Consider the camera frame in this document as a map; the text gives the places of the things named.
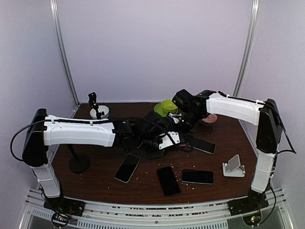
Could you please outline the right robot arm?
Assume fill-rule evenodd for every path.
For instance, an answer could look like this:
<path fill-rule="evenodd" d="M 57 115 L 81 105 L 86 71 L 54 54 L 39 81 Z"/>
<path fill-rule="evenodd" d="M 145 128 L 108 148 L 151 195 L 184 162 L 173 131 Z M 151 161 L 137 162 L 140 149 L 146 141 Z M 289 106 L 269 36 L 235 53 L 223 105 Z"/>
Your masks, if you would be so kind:
<path fill-rule="evenodd" d="M 182 89 L 175 94 L 172 102 L 184 113 L 178 126 L 186 133 L 190 132 L 199 120 L 210 114 L 246 121 L 257 127 L 258 158 L 251 184 L 253 193 L 244 200 L 247 210 L 255 210 L 262 204 L 261 194 L 266 191 L 274 173 L 277 155 L 281 153 L 278 149 L 281 137 L 288 137 L 275 100 L 254 101 L 211 90 L 192 95 Z"/>

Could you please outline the tall black phone stand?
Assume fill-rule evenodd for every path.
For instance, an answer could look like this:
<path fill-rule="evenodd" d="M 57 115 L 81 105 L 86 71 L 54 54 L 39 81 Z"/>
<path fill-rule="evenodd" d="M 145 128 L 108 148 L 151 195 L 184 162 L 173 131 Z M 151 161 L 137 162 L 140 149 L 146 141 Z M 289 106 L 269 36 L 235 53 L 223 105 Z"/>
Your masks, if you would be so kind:
<path fill-rule="evenodd" d="M 92 92 L 92 93 L 88 94 L 88 97 L 89 97 L 89 105 L 90 105 L 91 109 L 93 108 L 94 110 L 96 110 L 96 112 L 98 112 L 99 104 L 96 101 L 96 99 L 97 99 L 96 93 Z"/>

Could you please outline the silver phone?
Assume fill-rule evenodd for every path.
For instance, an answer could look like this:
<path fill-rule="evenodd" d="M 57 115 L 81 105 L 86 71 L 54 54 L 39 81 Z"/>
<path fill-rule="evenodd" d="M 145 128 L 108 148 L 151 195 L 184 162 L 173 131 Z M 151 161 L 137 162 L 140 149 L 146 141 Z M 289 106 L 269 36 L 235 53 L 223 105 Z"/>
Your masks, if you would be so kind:
<path fill-rule="evenodd" d="M 215 149 L 216 149 L 216 144 L 193 137 L 187 145 L 190 148 L 208 153 L 208 154 L 214 154 Z"/>

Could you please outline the blue phone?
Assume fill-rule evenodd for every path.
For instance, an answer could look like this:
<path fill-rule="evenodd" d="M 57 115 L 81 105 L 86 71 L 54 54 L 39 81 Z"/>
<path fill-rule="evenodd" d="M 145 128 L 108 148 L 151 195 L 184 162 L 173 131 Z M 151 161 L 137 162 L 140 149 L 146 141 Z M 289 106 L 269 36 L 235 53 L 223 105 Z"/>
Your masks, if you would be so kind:
<path fill-rule="evenodd" d="M 184 169 L 181 181 L 190 184 L 213 185 L 214 173 L 212 171 Z"/>

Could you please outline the short round black stand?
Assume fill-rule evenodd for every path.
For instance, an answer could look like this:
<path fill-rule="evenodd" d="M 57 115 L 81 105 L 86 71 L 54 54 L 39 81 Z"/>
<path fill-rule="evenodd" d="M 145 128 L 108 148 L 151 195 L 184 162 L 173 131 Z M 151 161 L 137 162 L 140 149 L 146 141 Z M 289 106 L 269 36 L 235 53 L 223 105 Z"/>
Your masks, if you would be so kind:
<path fill-rule="evenodd" d="M 154 160 L 154 159 L 158 159 L 158 158 L 162 158 L 165 155 L 167 155 L 167 152 L 163 149 L 163 150 L 155 150 L 155 151 L 150 151 L 146 153 L 147 158 L 149 160 Z"/>

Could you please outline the black phone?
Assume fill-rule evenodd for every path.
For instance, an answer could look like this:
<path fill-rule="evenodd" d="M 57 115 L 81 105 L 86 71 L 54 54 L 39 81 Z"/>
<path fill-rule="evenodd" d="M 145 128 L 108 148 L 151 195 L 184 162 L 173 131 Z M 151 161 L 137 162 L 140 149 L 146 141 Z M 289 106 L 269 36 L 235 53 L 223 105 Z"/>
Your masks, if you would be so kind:
<path fill-rule="evenodd" d="M 159 183 L 165 197 L 172 197 L 181 193 L 180 187 L 171 167 L 162 167 L 156 170 Z"/>
<path fill-rule="evenodd" d="M 188 149 L 188 148 L 190 148 L 186 143 L 179 144 L 178 146 L 179 146 L 180 148 L 182 148 L 182 149 Z"/>

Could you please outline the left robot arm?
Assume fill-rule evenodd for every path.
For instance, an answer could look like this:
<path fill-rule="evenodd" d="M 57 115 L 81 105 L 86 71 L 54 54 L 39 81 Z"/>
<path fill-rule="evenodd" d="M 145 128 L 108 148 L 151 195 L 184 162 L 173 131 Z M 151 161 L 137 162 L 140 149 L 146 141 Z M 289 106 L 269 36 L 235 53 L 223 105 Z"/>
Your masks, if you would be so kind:
<path fill-rule="evenodd" d="M 31 167 L 46 199 L 58 212 L 69 204 L 56 178 L 47 150 L 53 145 L 93 145 L 155 152 L 175 144 L 167 122 L 157 113 L 145 117 L 116 119 L 70 119 L 38 109 L 32 122 L 17 131 L 10 140 L 10 153 Z"/>

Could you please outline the white-edged phone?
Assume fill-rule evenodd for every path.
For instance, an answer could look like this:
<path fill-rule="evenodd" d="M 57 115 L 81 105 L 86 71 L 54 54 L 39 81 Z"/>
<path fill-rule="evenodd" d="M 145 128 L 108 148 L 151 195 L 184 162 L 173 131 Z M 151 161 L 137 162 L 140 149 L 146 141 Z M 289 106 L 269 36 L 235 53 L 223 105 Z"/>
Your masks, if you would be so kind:
<path fill-rule="evenodd" d="M 141 158 L 138 156 L 127 155 L 115 173 L 114 178 L 123 183 L 128 183 L 140 161 Z"/>

